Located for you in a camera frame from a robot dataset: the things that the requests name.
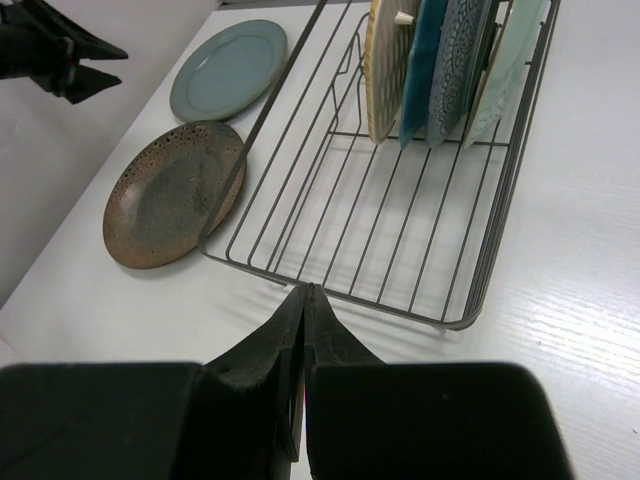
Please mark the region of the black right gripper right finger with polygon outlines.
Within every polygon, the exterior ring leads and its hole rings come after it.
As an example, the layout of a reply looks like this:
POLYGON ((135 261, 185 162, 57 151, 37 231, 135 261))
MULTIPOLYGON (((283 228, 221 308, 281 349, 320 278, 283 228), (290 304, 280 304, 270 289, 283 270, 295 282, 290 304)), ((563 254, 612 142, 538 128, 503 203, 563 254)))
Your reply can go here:
POLYGON ((338 319, 324 289, 305 300, 306 452, 312 470, 354 470, 371 400, 366 375, 384 362, 338 319))

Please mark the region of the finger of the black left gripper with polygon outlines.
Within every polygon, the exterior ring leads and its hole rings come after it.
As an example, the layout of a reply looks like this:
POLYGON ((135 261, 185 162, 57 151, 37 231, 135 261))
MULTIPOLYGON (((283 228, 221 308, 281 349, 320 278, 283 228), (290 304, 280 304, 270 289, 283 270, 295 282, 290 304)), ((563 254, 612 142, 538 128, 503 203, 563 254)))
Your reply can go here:
POLYGON ((77 104, 121 83, 117 76, 79 65, 75 68, 73 80, 67 85, 67 100, 77 104))
POLYGON ((129 58, 125 50, 90 33, 46 1, 41 1, 40 4, 45 11, 49 29, 59 37, 72 40, 82 59, 125 60, 129 58))

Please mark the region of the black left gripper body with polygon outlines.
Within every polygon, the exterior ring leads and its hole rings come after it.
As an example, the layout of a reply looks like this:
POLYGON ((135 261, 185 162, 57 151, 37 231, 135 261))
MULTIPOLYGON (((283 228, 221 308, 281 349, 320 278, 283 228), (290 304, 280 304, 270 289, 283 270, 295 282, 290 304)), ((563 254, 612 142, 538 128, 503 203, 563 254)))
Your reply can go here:
POLYGON ((29 78, 64 97, 75 76, 75 42, 46 1, 1 3, 1 78, 29 78))

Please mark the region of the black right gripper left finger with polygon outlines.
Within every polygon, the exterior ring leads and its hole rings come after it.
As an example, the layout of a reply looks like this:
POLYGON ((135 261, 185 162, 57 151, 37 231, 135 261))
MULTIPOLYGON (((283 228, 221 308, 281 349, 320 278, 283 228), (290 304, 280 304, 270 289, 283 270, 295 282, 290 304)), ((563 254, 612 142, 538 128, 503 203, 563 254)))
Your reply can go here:
POLYGON ((233 397, 269 406, 276 443, 291 463, 300 456, 305 303, 306 287, 295 287, 262 326, 205 365, 233 397))

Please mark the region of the brown speckled plate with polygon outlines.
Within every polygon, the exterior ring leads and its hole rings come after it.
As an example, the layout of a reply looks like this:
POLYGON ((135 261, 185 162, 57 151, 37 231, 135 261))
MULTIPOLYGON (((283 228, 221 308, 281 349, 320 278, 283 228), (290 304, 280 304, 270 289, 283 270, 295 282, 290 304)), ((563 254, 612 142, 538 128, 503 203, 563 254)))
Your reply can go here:
POLYGON ((223 188, 244 142, 229 125, 195 121, 161 135, 127 166, 103 215, 103 240, 111 257, 132 269, 160 267, 188 254, 217 198, 223 199, 211 228, 236 203, 246 175, 241 167, 223 188))

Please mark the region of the grey-blue round plate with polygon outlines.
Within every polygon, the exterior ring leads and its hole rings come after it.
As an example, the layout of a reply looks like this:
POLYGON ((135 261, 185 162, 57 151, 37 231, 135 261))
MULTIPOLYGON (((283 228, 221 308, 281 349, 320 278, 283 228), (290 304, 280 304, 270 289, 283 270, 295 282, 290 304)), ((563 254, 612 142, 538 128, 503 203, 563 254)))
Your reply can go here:
POLYGON ((169 105, 183 122, 225 120, 255 102, 277 79, 288 38, 264 19, 232 25, 202 43, 183 63, 169 105))

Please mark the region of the teal scalloped plate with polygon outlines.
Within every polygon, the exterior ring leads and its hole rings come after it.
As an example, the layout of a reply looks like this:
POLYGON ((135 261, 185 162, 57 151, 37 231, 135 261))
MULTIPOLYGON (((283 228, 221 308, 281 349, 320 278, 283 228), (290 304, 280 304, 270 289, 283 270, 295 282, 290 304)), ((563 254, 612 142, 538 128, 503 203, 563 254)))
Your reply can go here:
POLYGON ((447 0, 427 0, 420 3, 402 97, 399 129, 399 143, 402 150, 426 125, 435 63, 447 5, 447 0))

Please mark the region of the square woven bamboo tray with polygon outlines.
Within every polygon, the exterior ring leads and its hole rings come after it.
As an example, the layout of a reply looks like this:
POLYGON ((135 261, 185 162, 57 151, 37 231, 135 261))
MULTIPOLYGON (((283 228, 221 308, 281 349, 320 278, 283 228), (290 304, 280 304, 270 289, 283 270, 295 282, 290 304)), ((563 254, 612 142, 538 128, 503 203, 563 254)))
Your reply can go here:
POLYGON ((401 107, 420 1, 372 1, 363 58, 370 139, 384 142, 401 107))

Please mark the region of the blue floral white plate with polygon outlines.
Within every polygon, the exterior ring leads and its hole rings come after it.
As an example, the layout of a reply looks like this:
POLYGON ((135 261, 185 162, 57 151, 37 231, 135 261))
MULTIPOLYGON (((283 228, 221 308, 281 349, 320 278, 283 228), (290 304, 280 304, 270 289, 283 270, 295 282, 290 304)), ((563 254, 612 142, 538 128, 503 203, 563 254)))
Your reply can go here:
POLYGON ((491 9, 492 3, 482 0, 447 5, 428 104, 426 143, 430 148, 440 145, 468 111, 491 9))

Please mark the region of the mint green flower plate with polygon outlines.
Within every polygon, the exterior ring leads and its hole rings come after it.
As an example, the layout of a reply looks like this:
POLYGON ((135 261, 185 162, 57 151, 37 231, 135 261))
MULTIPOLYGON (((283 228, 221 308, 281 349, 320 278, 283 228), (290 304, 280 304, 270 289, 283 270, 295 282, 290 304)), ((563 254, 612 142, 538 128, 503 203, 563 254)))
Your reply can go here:
POLYGON ((488 70, 474 100, 463 148, 469 148, 503 116, 519 84, 527 55, 535 48, 543 16, 550 2, 510 1, 488 70))

